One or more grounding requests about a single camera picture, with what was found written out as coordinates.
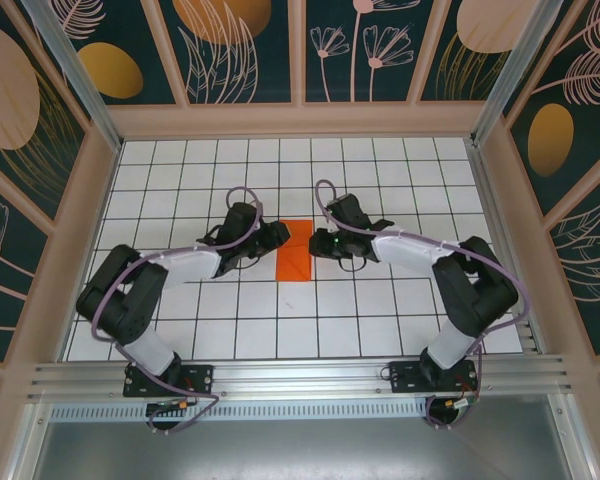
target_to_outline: mounting plate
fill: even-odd
[[[433,386],[422,375],[420,361],[391,362],[388,365],[391,391],[393,393],[435,393],[435,392],[462,392],[462,384],[468,385],[473,390],[478,388],[476,367],[471,360],[462,360],[449,370],[438,385]]]
[[[122,396],[126,398],[139,397],[177,397],[178,394],[156,385],[131,364],[124,369],[125,380]],[[180,370],[180,381],[177,388],[192,390],[198,393],[211,393],[213,385],[212,365],[183,365]]]

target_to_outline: orange square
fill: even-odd
[[[313,235],[312,220],[280,220],[289,229],[291,238],[277,250],[276,281],[311,281],[309,239]]]

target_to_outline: orange paper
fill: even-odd
[[[289,229],[291,238],[277,250],[276,281],[311,281],[309,238],[313,235],[312,220],[280,220]]]

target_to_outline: white grid mat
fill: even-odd
[[[127,142],[89,277],[120,243],[142,252],[191,245],[222,223],[236,185],[255,190],[267,221],[326,226],[312,197],[321,178],[355,194],[372,220],[490,242],[459,138]],[[429,278],[372,262],[347,273],[313,261],[311,282],[275,282],[273,253],[242,272],[165,290],[152,325],[183,359],[227,360],[417,355],[448,321]],[[65,359],[121,360],[89,326],[76,320]],[[484,343],[487,353],[522,351],[515,327]]]

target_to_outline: purple cable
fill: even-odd
[[[428,243],[429,245],[433,245],[437,248],[444,248],[446,250],[450,250],[452,252],[457,252],[460,253],[461,255],[465,255],[467,257],[473,258],[474,260],[478,260],[479,262],[484,263],[485,265],[493,268],[494,270],[496,270],[497,272],[501,273],[502,275],[504,275],[507,279],[509,279],[511,281],[511,283],[513,283],[515,285],[515,287],[518,289],[518,291],[520,292],[520,295],[522,296],[522,298],[524,299],[524,307],[522,309],[522,312],[516,316],[515,318],[513,318],[512,320],[509,320],[507,322],[503,322],[500,325],[494,325],[491,326],[489,328],[487,328],[484,332],[482,332],[482,334],[476,338],[475,342],[473,342],[473,344],[467,349],[467,355],[470,355],[471,353],[477,351],[478,352],[478,372],[477,372],[477,376],[478,376],[478,389],[476,390],[476,394],[478,394],[480,392],[480,383],[481,383],[481,375],[482,375],[482,339],[490,332],[493,332],[495,330],[500,330],[501,328],[505,328],[508,327],[509,325],[513,325],[514,323],[519,322],[520,320],[522,320],[524,317],[526,317],[529,314],[529,310],[531,309],[531,298],[529,296],[529,292],[527,291],[527,287],[525,287],[525,285],[518,280],[518,278],[513,275],[513,273],[509,272],[508,270],[506,270],[505,268],[503,268],[501,265],[499,265],[498,263],[494,262],[493,260],[480,255],[478,253],[474,253],[470,250],[467,250],[465,248],[462,247],[457,247],[455,245],[451,245],[445,242],[441,242],[438,240],[434,240],[432,238],[429,237],[425,237],[423,235],[418,235],[416,233],[409,233],[409,232],[403,232],[401,230],[389,230],[389,231],[380,231],[380,232],[374,232],[371,230],[362,230],[360,228],[355,228],[355,227],[351,227],[349,225],[347,225],[346,223],[342,223],[338,220],[336,220],[333,215],[331,215],[331,213],[329,212],[329,210],[327,210],[327,208],[324,206],[324,204],[322,203],[322,200],[320,199],[320,187],[322,185],[325,185],[327,187],[329,187],[331,189],[331,193],[333,195],[333,199],[336,198],[336,187],[333,183],[331,183],[329,180],[326,179],[322,179],[322,180],[318,180],[318,182],[316,183],[315,187],[314,187],[314,193],[315,193],[315,197],[316,197],[316,202],[318,204],[318,207],[320,208],[320,210],[322,211],[322,214],[326,217],[327,221],[333,222],[335,225],[337,225],[338,227],[340,227],[343,230],[349,230],[350,232],[353,233],[359,233],[362,235],[372,235],[375,237],[405,237],[405,238],[411,238],[413,240],[418,240],[421,242],[425,242]],[[447,429],[450,429],[451,426],[450,425],[445,425],[442,422],[436,420],[435,418],[433,418],[431,416],[431,414],[429,413],[430,409],[431,409],[431,404],[433,403],[433,401],[436,399],[436,396],[433,395],[431,397],[429,397],[427,399],[427,403],[425,405],[425,419],[427,421],[427,423],[429,423],[431,426],[433,427],[440,427],[440,426],[445,426],[447,427]],[[469,411],[467,411],[461,418],[460,420],[457,420],[454,425],[458,425],[460,423],[462,423],[464,421],[464,419],[467,417]]]
[[[226,245],[214,245],[214,246],[206,246],[205,245],[205,246],[195,246],[195,247],[174,248],[171,250],[165,250],[160,253],[153,253],[151,255],[147,255],[146,257],[139,258],[138,260],[133,262],[131,265],[129,265],[118,276],[118,278],[116,278],[113,281],[113,283],[109,287],[109,290],[107,290],[106,293],[104,294],[104,296],[102,297],[102,301],[100,302],[100,305],[98,305],[98,308],[96,309],[96,312],[93,316],[93,320],[91,320],[91,335],[93,336],[93,338],[95,338],[96,340],[98,340],[100,342],[114,343],[116,350],[118,350],[120,352],[120,354],[122,354],[122,356],[124,356],[127,360],[129,360],[136,367],[138,367],[138,369],[144,375],[146,375],[150,380],[152,380],[157,385],[161,386],[162,388],[164,388],[166,390],[170,390],[174,393],[184,395],[185,397],[209,398],[209,399],[213,400],[213,402],[211,402],[209,405],[204,407],[193,418],[191,418],[190,420],[187,420],[186,422],[178,424],[177,426],[175,426],[174,428],[172,428],[170,430],[158,430],[155,428],[155,426],[153,424],[153,420],[155,419],[155,417],[158,414],[162,413],[163,411],[167,410],[168,407],[156,410],[153,413],[153,415],[151,415],[151,417],[149,417],[149,426],[153,429],[154,433],[161,432],[163,435],[168,435],[169,433],[176,433],[176,432],[184,430],[185,428],[189,427],[190,425],[193,425],[202,415],[204,415],[207,411],[209,411],[216,403],[218,403],[220,398],[217,395],[206,394],[206,393],[197,393],[197,392],[193,392],[193,391],[183,390],[181,388],[174,387],[174,386],[169,385],[168,383],[165,383],[162,380],[160,380],[158,377],[156,377],[151,372],[149,372],[147,369],[145,369],[142,365],[137,363],[136,360],[131,355],[129,355],[129,353],[124,349],[124,347],[122,345],[118,344],[115,340],[113,340],[111,338],[101,337],[100,335],[98,335],[97,329],[98,329],[98,324],[100,323],[100,317],[102,316],[102,312],[104,311],[104,308],[106,307],[109,300],[111,300],[111,297],[113,296],[113,294],[115,293],[117,288],[120,285],[122,285],[122,282],[124,282],[124,280],[131,274],[131,272],[133,272],[140,265],[150,262],[151,260],[154,260],[156,258],[170,257],[172,255],[177,255],[180,253],[193,253],[196,251],[215,252],[218,250],[226,250],[226,249],[233,248],[236,245],[241,244],[247,238],[249,238],[249,236],[258,228],[258,225],[260,224],[260,219],[262,218],[262,203],[260,202],[260,200],[258,200],[258,197],[256,196],[255,192],[253,190],[251,190],[250,188],[234,187],[227,192],[227,196],[226,196],[227,206],[229,206],[229,197],[231,196],[231,194],[238,190],[244,190],[246,193],[251,195],[256,203],[256,217],[253,221],[253,225],[251,225],[249,230],[242,237],[240,237],[239,239],[237,239],[231,243],[228,243]]]

